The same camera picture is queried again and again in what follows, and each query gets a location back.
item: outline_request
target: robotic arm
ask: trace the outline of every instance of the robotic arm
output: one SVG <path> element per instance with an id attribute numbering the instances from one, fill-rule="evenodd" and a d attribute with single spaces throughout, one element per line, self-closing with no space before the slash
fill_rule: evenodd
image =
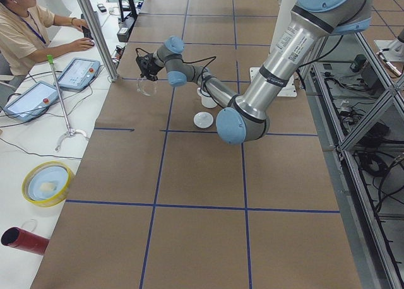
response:
<path id="1" fill-rule="evenodd" d="M 184 42 L 170 37 L 154 53 L 136 58 L 141 76 L 157 80 L 166 68 L 171 86 L 193 82 L 207 91 L 223 107 L 217 115 L 219 136 L 229 144 L 259 139 L 270 127 L 266 110 L 289 78 L 302 64 L 314 43 L 331 34 L 365 30 L 371 20 L 372 0 L 297 0 L 292 8 L 292 21 L 275 50 L 263 63 L 249 88 L 238 95 L 207 68 L 184 64 Z"/>

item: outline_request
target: man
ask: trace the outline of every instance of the man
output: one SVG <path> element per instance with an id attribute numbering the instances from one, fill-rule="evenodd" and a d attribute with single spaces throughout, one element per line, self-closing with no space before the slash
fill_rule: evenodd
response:
<path id="1" fill-rule="evenodd" d="M 0 51 L 15 76 L 11 85 L 19 86 L 32 66 L 46 61 L 48 54 L 59 57 L 92 48 L 89 38 L 48 47 L 46 28 L 52 25 L 72 26 L 79 31 L 82 26 L 88 28 L 85 20 L 55 15 L 37 6 L 37 0 L 0 0 Z"/>

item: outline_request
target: white cup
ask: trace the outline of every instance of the white cup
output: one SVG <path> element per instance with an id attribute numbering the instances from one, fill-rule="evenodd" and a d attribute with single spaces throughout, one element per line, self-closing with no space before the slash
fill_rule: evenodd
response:
<path id="1" fill-rule="evenodd" d="M 201 91 L 201 88 L 199 87 L 196 92 L 202 99 L 202 106 L 206 108 L 215 108 L 217 106 L 217 103 L 212 99 L 212 97 L 209 95 L 209 93 L 205 91 Z"/>

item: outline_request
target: yellow bowl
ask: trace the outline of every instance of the yellow bowl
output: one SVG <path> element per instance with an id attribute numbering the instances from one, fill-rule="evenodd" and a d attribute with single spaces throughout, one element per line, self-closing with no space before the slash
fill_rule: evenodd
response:
<path id="1" fill-rule="evenodd" d="M 28 188 L 30 186 L 32 179 L 39 172 L 41 172 L 44 169 L 49 168 L 49 167 L 62 167 L 63 169 L 65 169 L 65 171 L 67 171 L 68 179 L 67 179 L 65 185 L 63 186 L 63 188 L 57 194 L 50 197 L 49 199 L 43 199 L 40 201 L 36 201 L 30 197 L 30 195 L 28 193 Z M 36 166 L 34 169 L 32 169 L 28 173 L 28 175 L 25 177 L 25 179 L 23 181 L 23 185 L 22 185 L 23 196 L 28 202 L 31 202 L 32 204 L 35 204 L 40 207 L 51 207 L 53 205 L 59 204 L 61 201 L 66 199 L 66 196 L 68 195 L 68 191 L 69 191 L 69 185 L 70 185 L 70 182 L 73 179 L 73 177 L 74 177 L 74 173 L 70 170 L 70 168 L 68 166 L 66 166 L 65 164 L 63 164 L 61 162 L 50 161 L 50 162 L 40 164 L 39 166 Z"/>

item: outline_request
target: red cylinder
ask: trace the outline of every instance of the red cylinder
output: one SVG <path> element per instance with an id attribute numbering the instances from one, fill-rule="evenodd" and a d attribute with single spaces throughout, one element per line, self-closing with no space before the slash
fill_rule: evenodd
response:
<path id="1" fill-rule="evenodd" d="M 17 227 L 10 228 L 3 233 L 1 243 L 4 246 L 44 255 L 49 239 L 40 237 L 32 232 Z"/>

